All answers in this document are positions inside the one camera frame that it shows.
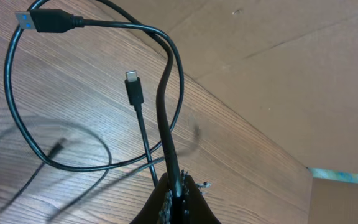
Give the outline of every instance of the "wood grain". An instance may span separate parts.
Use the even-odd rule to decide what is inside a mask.
[[[0,16],[0,132],[12,125],[4,100],[2,70],[16,26],[13,12],[29,4],[0,1],[0,15],[4,15]],[[52,1],[46,7],[109,19],[88,1]],[[150,143],[154,144],[158,141],[154,98],[164,65],[162,56],[126,30],[87,27],[59,35],[25,31],[14,62],[14,95],[25,122],[53,119],[87,126],[108,143],[114,160],[121,161],[143,153],[135,113],[127,102],[124,74],[135,69],[142,79],[145,122]],[[170,117],[177,95],[174,71],[166,96]],[[201,131],[198,142],[194,142],[195,126]],[[97,142],[78,131],[59,126],[37,126],[31,131],[45,150],[58,138],[68,136],[72,147],[62,155],[62,161],[89,165],[107,160]],[[197,182],[212,182],[205,197],[222,223],[307,223],[311,175],[306,168],[189,78],[173,138],[177,151],[197,144],[195,153],[180,158],[180,166]],[[39,164],[19,133],[0,140],[0,207]],[[102,185],[139,164],[112,170]],[[164,167],[164,163],[156,166],[158,175],[164,173]],[[0,216],[0,223],[44,223],[100,175],[46,167]],[[143,171],[85,200],[54,222],[128,223],[151,191],[150,174]]]

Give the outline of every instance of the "usb-a connector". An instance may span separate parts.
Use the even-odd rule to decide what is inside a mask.
[[[33,9],[16,12],[15,15],[22,29],[36,29],[37,32],[64,33],[76,27],[84,27],[84,18],[61,9]]]
[[[22,29],[35,29],[30,12],[15,12],[16,19]]]

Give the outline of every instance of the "metal connector tip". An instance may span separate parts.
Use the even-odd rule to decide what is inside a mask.
[[[17,21],[22,29],[35,29],[30,12],[15,12]]]
[[[136,80],[137,80],[137,74],[136,74],[136,71],[135,71],[135,70],[126,72],[125,74],[126,74],[127,80],[128,80],[129,82],[133,82],[133,81],[136,81]]]

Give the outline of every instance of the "wooden surface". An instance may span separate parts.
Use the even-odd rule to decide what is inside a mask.
[[[0,1],[0,132],[12,126],[2,70],[17,24],[13,12],[29,4]],[[52,1],[46,6],[109,19],[84,0]],[[163,57],[125,30],[87,27],[58,35],[27,30],[16,52],[14,95],[25,122],[53,119],[87,126],[107,142],[114,160],[121,161],[144,151],[135,113],[127,102],[124,74],[135,69],[142,79],[145,122],[154,144],[158,141],[154,98],[164,65]],[[177,87],[177,72],[173,71],[166,97],[169,117],[177,102]],[[200,138],[195,142],[197,127]],[[57,158],[62,162],[95,165],[107,161],[100,145],[79,131],[56,125],[30,130],[45,150],[58,138],[68,138],[67,152]],[[307,223],[312,180],[306,168],[189,78],[173,138],[177,151],[196,148],[190,156],[180,158],[180,168],[188,170],[197,182],[212,183],[205,198],[222,223]],[[0,140],[0,208],[39,164],[19,133]],[[102,186],[139,164],[112,170]],[[164,168],[165,164],[156,166],[158,175]],[[100,175],[46,167],[0,216],[0,223],[44,223]],[[152,181],[145,170],[85,200],[54,222],[129,223],[151,191]]]

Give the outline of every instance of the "cable plug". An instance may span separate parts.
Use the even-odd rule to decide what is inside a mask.
[[[37,32],[64,33],[76,27],[84,27],[84,18],[74,16],[61,9],[33,9],[29,12],[15,12],[22,29],[36,29]]]
[[[140,78],[137,76],[136,71],[126,72],[126,77],[125,87],[127,88],[129,104],[136,109],[144,102],[142,84],[140,84]]]

